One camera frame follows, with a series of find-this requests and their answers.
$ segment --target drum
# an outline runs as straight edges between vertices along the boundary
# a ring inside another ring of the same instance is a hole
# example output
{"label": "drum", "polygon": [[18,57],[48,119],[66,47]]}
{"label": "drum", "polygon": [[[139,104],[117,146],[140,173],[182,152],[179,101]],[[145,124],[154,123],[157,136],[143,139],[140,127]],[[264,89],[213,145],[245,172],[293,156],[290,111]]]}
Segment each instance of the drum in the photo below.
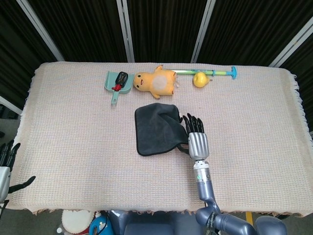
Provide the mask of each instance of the drum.
{"label": "drum", "polygon": [[66,231],[75,235],[87,235],[94,219],[94,212],[68,211],[62,212],[62,225]]}

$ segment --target teal dustpan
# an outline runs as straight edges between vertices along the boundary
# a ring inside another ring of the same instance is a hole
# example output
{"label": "teal dustpan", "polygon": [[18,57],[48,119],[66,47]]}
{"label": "teal dustpan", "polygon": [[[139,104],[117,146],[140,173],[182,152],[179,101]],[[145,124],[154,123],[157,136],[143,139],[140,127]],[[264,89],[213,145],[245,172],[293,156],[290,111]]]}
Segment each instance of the teal dustpan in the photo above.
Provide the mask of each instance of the teal dustpan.
{"label": "teal dustpan", "polygon": [[115,86],[115,81],[118,76],[118,72],[108,72],[107,80],[106,83],[104,84],[105,89],[107,89],[109,92],[113,92],[111,104],[115,105],[118,100],[118,95],[119,94],[127,94],[132,86],[133,86],[133,80],[134,80],[134,74],[128,74],[128,79],[125,84],[125,86],[118,92],[114,91],[112,87]]}

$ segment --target yellow plush toy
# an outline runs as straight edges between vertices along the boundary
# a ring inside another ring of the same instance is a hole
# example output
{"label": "yellow plush toy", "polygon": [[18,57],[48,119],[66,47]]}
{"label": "yellow plush toy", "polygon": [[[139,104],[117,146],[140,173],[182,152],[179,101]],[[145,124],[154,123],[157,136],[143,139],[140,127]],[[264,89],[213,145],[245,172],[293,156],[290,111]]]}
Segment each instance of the yellow plush toy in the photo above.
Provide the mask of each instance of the yellow plush toy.
{"label": "yellow plush toy", "polygon": [[160,95],[173,95],[176,73],[171,70],[163,70],[163,65],[156,68],[153,73],[139,72],[135,74],[134,86],[142,92],[151,92],[154,98],[160,99]]}

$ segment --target robotic hand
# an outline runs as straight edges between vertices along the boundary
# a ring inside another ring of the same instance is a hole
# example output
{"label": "robotic hand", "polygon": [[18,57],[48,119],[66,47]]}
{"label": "robotic hand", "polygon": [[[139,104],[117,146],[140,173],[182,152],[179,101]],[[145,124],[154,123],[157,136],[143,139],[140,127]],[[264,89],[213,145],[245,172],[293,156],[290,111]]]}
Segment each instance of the robotic hand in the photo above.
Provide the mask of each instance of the robotic hand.
{"label": "robotic hand", "polygon": [[257,230],[245,220],[230,214],[222,214],[218,207],[210,176],[209,164],[205,159],[209,156],[207,136],[203,122],[190,114],[183,116],[188,134],[189,155],[195,161],[194,172],[199,198],[207,204],[196,212],[196,220],[213,233],[219,231],[230,235],[286,235],[286,226],[277,218],[261,216],[257,219]]}
{"label": "robotic hand", "polygon": [[0,218],[6,204],[8,203],[8,200],[6,200],[8,194],[27,187],[36,178],[36,176],[32,176],[25,183],[10,187],[11,172],[13,169],[15,156],[21,145],[18,143],[13,147],[13,143],[14,141],[12,140],[8,145],[3,144],[0,147],[0,203],[4,203]]}

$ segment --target black cable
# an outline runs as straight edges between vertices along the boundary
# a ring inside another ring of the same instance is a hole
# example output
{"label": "black cable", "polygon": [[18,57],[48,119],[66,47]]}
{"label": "black cable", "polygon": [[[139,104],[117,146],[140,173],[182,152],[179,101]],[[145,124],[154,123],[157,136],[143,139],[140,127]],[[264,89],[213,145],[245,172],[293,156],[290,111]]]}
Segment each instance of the black cable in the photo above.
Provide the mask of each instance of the black cable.
{"label": "black cable", "polygon": [[106,228],[108,222],[108,213],[106,213],[106,223],[104,224],[104,227],[97,233],[97,235],[100,235],[102,231]]}

